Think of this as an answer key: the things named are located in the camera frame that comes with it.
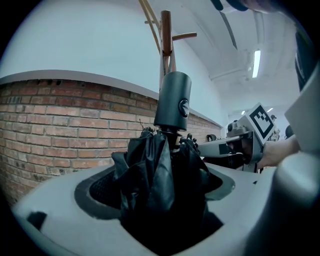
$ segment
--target ceiling light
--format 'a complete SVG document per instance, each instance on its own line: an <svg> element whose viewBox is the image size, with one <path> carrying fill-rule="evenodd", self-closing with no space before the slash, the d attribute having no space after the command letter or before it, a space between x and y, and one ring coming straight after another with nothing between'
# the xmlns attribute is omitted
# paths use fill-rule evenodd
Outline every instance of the ceiling light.
<svg viewBox="0 0 320 256"><path fill-rule="evenodd" d="M256 78L258 76L259 65L260 65L260 56L261 56L261 51L256 50L254 52L254 64L253 64L252 78Z"/></svg>

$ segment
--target white ledge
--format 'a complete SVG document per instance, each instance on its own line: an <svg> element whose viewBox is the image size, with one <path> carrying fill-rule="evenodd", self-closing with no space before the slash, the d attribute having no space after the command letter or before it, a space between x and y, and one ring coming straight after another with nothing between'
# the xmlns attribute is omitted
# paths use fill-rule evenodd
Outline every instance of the white ledge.
<svg viewBox="0 0 320 256"><path fill-rule="evenodd" d="M113 77L94 74L88 72L80 72L73 70L59 70L59 69L45 69L45 70L33 70L26 71L21 73L10 74L0 78L0 85L23 81L23 80L35 80L35 79L55 79L55 80L74 80L74 81L83 81L95 84L101 84L111 87L116 87L119 89L127 90L133 93L141 94L146 97L153 99L159 99L159 93L152 91L150 89L144 88L142 86L136 85L131 82L123 81ZM216 126L222 128L220 124L211 120L210 118L204 116L203 114L190 109L190 113L203 118Z"/></svg>

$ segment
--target wooden coat rack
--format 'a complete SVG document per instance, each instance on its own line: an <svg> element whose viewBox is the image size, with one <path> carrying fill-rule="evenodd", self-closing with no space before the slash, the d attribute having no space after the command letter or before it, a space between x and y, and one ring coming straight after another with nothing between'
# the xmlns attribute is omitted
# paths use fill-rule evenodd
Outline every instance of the wooden coat rack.
<svg viewBox="0 0 320 256"><path fill-rule="evenodd" d="M171 12L169 10L163 10L161 12L161 20L158 21L148 0L138 0L138 1L146 17L146 21L144 23L149 24L156 47L158 48L158 51L160 54L160 76L159 76L159 91L160 91L164 76L170 72L177 71L173 41L186 39L186 38L193 38L197 36L197 33L191 32L191 33L172 35ZM159 43L157 34L155 32L154 25L158 30L160 43Z"/></svg>

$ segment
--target ceiling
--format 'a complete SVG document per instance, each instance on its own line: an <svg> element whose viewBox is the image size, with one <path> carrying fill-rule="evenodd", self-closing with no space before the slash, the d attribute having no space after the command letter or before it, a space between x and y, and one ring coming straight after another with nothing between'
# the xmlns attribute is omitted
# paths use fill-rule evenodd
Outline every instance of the ceiling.
<svg viewBox="0 0 320 256"><path fill-rule="evenodd" d="M120 2L140 8L138 0ZM171 11L177 34L197 32L186 42L205 65L229 115L257 102L265 108L288 108L299 95L294 24L280 13L241 12L221 2L225 19L210 0L149 0L158 19L162 10ZM261 50L260 67L252 78L256 50Z"/></svg>

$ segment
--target person's arm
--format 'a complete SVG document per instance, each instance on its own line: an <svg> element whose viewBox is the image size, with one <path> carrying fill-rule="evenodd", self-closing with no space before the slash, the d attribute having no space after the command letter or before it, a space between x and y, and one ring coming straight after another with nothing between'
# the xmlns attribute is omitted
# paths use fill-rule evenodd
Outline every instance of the person's arm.
<svg viewBox="0 0 320 256"><path fill-rule="evenodd" d="M262 159L258 162L257 168L277 166L283 159L300 150L297 138L295 135L286 140L267 141Z"/></svg>

